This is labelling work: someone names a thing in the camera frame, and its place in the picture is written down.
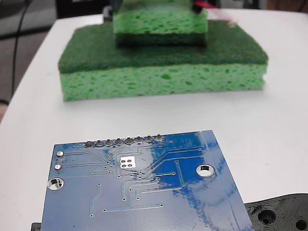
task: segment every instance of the green sponge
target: green sponge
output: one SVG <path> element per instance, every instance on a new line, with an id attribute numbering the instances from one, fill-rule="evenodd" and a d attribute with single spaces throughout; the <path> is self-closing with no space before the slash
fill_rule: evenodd
<path id="1" fill-rule="evenodd" d="M 260 90 L 264 84 L 268 57 L 238 26 L 209 21 L 207 49 L 119 50 L 112 30 L 112 23 L 76 30 L 59 61 L 64 100 Z"/>
<path id="2" fill-rule="evenodd" d="M 120 46 L 205 45 L 207 11 L 190 0 L 126 0 L 113 19 Z"/>

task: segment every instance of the white table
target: white table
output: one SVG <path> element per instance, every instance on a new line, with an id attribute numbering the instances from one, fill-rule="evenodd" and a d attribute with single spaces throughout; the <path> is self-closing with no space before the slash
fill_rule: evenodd
<path id="1" fill-rule="evenodd" d="M 308 193 L 308 16 L 228 13 L 269 55 L 263 91 L 64 103 L 58 60 L 73 31 L 102 16 L 58 20 L 0 125 L 1 230 L 41 222 L 54 144 L 88 139 L 212 129 L 245 203 Z"/>

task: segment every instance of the green scouring pad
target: green scouring pad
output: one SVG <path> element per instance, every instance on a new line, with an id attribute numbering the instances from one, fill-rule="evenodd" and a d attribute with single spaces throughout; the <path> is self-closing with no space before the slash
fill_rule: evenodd
<path id="1" fill-rule="evenodd" d="M 119 46 L 204 46 L 207 11 L 192 11 L 190 0 L 125 0 L 114 13 Z"/>
<path id="2" fill-rule="evenodd" d="M 238 26 L 208 25 L 207 48 L 117 49 L 112 23 L 77 29 L 59 61 L 64 100 L 262 89 L 262 48 Z"/>

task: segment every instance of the black object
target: black object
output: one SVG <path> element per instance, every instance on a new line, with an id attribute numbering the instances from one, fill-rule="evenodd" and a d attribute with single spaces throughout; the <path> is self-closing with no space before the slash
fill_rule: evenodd
<path id="1" fill-rule="evenodd" d="M 304 7 L 307 5 L 307 3 L 308 3 L 308 0 L 303 0 L 302 3 L 299 6 L 297 12 L 302 12 Z"/>
<path id="2" fill-rule="evenodd" d="M 31 231 L 40 231 L 42 223 L 32 223 Z"/>
<path id="3" fill-rule="evenodd" d="M 255 231 L 307 231 L 308 194 L 291 194 L 245 204 Z"/>
<path id="4" fill-rule="evenodd" d="M 6 100 L 2 100 L 2 99 L 0 99 L 0 104 L 6 104 L 6 105 L 9 105 L 9 102 L 7 102 Z"/>
<path id="5" fill-rule="evenodd" d="M 58 18 L 101 14 L 109 0 L 56 0 Z"/>

